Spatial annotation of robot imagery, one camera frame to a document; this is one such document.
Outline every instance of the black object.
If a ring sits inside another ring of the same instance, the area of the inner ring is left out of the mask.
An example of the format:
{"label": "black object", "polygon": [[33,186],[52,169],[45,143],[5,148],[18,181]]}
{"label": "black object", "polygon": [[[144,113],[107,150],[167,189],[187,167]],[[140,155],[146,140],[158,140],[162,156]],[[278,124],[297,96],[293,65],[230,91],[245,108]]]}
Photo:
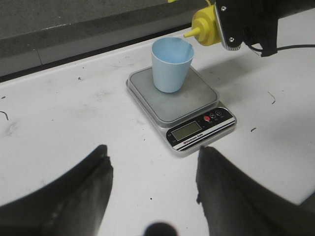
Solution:
{"label": "black object", "polygon": [[214,2],[227,46],[259,43],[262,57],[278,51],[278,19],[315,8],[314,0],[211,0]]}
{"label": "black object", "polygon": [[151,224],[145,231],[144,236],[178,236],[173,226],[158,222]]}
{"label": "black object", "polygon": [[110,197],[107,146],[47,186],[0,207],[1,236],[95,236]]}
{"label": "black object", "polygon": [[252,180],[213,147],[202,147],[196,182],[211,236],[314,236],[315,213]]}

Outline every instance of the scale control panel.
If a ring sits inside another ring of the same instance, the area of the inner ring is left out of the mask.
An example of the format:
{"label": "scale control panel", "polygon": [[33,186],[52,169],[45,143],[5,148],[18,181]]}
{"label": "scale control panel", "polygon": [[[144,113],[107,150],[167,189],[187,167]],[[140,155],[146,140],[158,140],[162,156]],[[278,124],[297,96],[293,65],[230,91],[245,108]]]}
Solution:
{"label": "scale control panel", "polygon": [[217,107],[166,132],[166,139],[177,151],[184,151],[200,142],[231,129],[236,119],[226,108]]}

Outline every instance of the dark gray wall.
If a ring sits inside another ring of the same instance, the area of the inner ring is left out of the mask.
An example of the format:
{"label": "dark gray wall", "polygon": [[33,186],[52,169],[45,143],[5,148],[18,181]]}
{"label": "dark gray wall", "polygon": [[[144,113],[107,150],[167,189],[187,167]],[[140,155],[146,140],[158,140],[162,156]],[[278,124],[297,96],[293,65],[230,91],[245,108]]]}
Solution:
{"label": "dark gray wall", "polygon": [[190,23],[205,0],[2,0],[0,76]]}

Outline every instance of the cup rim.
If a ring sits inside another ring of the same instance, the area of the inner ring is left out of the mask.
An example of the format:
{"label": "cup rim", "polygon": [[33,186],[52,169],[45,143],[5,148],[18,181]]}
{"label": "cup rim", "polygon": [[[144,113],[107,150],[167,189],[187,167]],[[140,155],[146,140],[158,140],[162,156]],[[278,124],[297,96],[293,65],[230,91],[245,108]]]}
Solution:
{"label": "cup rim", "polygon": [[152,44],[152,46],[151,46],[151,54],[152,54],[156,59],[158,59],[159,61],[161,61],[161,62],[163,62],[163,63],[167,63],[167,64],[171,64],[171,65],[185,64],[185,63],[187,63],[187,62],[189,62],[189,61],[191,61],[191,60],[193,59],[194,54],[195,54],[195,50],[193,49],[192,44],[191,44],[191,43],[188,43],[186,40],[183,40],[182,38],[179,38],[179,39],[182,40],[182,41],[184,41],[184,42],[186,42],[187,44],[191,45],[191,48],[192,48],[192,56],[191,56],[190,59],[188,59],[188,60],[186,60],[186,61],[184,61],[184,62],[180,62],[180,63],[171,63],[171,62],[167,62],[167,61],[164,61],[164,60],[161,60],[160,58],[158,58],[158,57],[154,54],[154,52],[153,52],[153,49],[152,49],[152,48],[153,48],[153,45],[154,45],[156,42],[158,42],[159,40],[161,40],[161,39],[166,39],[166,38],[179,38],[179,37],[163,37],[163,38],[157,39],[157,40]]}

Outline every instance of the yellow nozzle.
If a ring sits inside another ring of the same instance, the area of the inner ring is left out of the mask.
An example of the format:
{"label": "yellow nozzle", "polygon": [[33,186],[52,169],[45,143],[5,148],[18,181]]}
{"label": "yellow nozzle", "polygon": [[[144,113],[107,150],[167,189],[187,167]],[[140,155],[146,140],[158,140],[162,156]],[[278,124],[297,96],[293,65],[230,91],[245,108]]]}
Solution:
{"label": "yellow nozzle", "polygon": [[191,36],[194,36],[204,46],[210,46],[221,41],[216,25],[214,5],[203,8],[194,14],[191,31],[184,34],[184,37]]}
{"label": "yellow nozzle", "polygon": [[191,31],[189,31],[188,33],[185,33],[184,37],[187,38],[187,37],[191,37],[191,36],[198,36],[198,35],[200,35],[200,33],[201,33],[200,28],[196,27],[196,28],[192,29]]}

